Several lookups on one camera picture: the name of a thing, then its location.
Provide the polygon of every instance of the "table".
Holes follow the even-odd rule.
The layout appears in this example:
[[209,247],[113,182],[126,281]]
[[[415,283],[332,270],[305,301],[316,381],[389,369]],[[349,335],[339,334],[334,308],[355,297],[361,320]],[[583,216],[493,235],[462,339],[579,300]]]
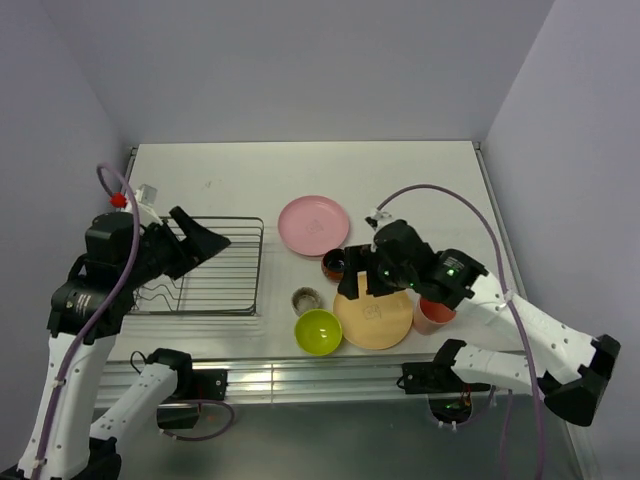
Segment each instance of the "table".
[[[330,306],[336,286],[323,277],[319,259],[301,257],[280,241],[278,215],[299,196],[324,195],[340,203],[351,220],[348,244],[369,243],[372,230],[364,217],[389,194],[414,183],[434,183],[460,193],[498,229],[481,166],[468,141],[141,145],[129,175],[134,188],[144,183],[158,189],[155,208],[161,215],[180,205],[190,215],[258,216],[265,223],[265,239],[256,316],[128,316],[110,358],[116,361],[128,359],[133,350],[159,346],[190,352],[195,359],[307,358],[293,337],[291,294],[309,286]],[[496,271],[487,233],[457,200],[416,191],[394,200],[387,210],[406,219],[435,250],[458,248]],[[509,268],[507,275],[513,287]],[[399,345],[376,355],[433,354],[448,338],[494,350],[521,348],[459,317],[429,337],[412,331]],[[370,354],[344,341],[333,355]]]

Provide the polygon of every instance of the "red cap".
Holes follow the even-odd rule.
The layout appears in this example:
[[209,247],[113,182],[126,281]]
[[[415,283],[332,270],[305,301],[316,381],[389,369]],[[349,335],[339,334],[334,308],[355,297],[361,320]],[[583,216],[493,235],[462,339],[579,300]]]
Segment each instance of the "red cap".
[[127,206],[127,198],[120,192],[114,193],[109,202],[116,208],[124,208]]

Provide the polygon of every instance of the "yellow round plate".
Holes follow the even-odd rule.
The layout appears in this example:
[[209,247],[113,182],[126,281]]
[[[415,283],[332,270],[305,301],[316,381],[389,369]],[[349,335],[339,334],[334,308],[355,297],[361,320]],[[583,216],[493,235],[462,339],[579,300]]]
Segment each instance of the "yellow round plate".
[[340,321],[322,309],[303,313],[294,332],[300,348],[311,355],[329,355],[342,341]]
[[338,294],[333,301],[333,313],[340,319],[344,338],[368,350],[384,350],[400,343],[411,330],[413,320],[409,295],[367,295],[366,275],[358,276],[358,290],[360,298],[356,300]]

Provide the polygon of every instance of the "green bowl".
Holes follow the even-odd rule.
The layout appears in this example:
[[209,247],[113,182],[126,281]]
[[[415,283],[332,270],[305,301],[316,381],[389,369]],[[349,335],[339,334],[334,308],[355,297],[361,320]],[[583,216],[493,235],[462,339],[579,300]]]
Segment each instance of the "green bowl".
[[342,325],[333,313],[315,309],[305,312],[296,323],[296,342],[311,355],[329,355],[342,341]]

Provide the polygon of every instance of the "pink plate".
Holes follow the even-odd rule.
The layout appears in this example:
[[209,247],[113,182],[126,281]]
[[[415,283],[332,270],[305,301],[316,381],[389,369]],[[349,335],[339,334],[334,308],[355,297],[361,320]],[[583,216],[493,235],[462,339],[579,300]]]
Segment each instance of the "pink plate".
[[315,257],[342,245],[349,233],[349,217],[330,198],[309,195],[284,207],[278,231],[291,250]]

